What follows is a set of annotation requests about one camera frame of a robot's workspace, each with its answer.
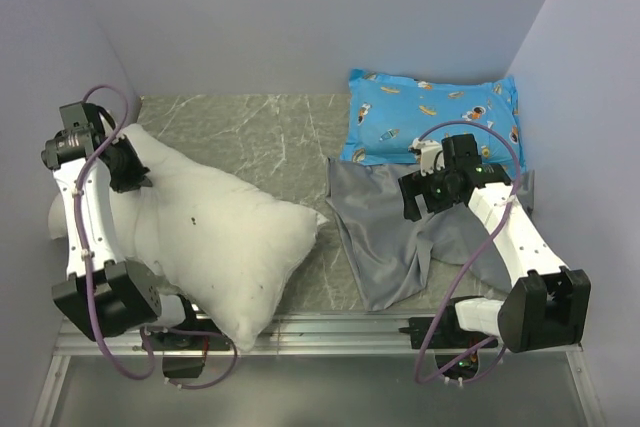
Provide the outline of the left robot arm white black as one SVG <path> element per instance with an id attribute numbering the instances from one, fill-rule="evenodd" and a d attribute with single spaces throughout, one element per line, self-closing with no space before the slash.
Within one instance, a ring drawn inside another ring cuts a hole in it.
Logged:
<path id="1" fill-rule="evenodd" d="M 56 307 L 89 339 L 116 337 L 140 326 L 166 328 L 179 349 L 195 346 L 201 324 L 181 295 L 162 295 L 157 276 L 126 259 L 119 247 L 110 196 L 151 184 L 125 138 L 107 130 L 113 117 L 86 101 L 61 107 L 63 128 L 41 153 L 61 194 L 69 241 L 66 278 L 52 288 Z"/>

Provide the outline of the grey pillowcase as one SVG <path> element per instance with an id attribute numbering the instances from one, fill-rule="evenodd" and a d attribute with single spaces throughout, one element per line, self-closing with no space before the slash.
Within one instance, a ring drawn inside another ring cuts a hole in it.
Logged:
<path id="1" fill-rule="evenodd" d="M 368 311 L 420 292 L 429 285 L 432 261 L 462 265 L 488 238 L 463 205 L 440 214 L 423 212 L 417 222 L 405 219 L 398 179 L 417 169 L 328 160 L 326 201 Z"/>

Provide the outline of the white pillow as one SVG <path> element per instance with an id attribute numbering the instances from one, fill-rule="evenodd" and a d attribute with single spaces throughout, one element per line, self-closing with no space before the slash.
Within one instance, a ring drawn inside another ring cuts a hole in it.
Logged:
<path id="1" fill-rule="evenodd" d="M 139 125 L 128 126 L 121 137 L 130 140 L 153 183 L 110 196 L 126 259 L 157 276 L 160 294 L 196 303 L 240 350 L 249 351 L 326 218 L 201 165 Z M 68 240 L 60 192 L 48 223 L 53 238 Z"/>

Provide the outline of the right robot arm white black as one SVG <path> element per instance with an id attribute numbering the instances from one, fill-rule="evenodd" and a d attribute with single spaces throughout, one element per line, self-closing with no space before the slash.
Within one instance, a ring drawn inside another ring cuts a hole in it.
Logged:
<path id="1" fill-rule="evenodd" d="M 433 214 L 466 206 L 488 233 L 511 283 L 503 301 L 448 302 L 440 323 L 444 341 L 460 347 L 479 332 L 514 353 L 580 343 L 591 282 L 584 271 L 569 269 L 541 237 L 505 169 L 482 159 L 471 134 L 441 142 L 415 139 L 410 149 L 419 155 L 420 168 L 399 180 L 405 218 L 420 220 L 419 198 Z"/>

